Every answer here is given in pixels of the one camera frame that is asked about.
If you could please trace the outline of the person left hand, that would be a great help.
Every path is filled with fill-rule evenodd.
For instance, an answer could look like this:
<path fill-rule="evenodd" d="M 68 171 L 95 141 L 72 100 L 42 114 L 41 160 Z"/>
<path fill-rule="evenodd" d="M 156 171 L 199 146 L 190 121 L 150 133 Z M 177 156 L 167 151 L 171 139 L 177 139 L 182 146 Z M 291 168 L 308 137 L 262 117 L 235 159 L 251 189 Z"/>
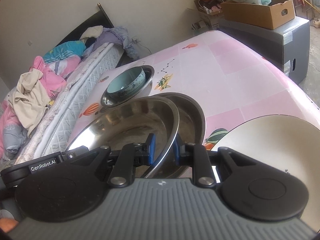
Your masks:
<path fill-rule="evenodd" d="M 12 218 L 1 218 L 0 219 L 0 228 L 5 233 L 11 231 L 19 224 L 18 221 Z"/>

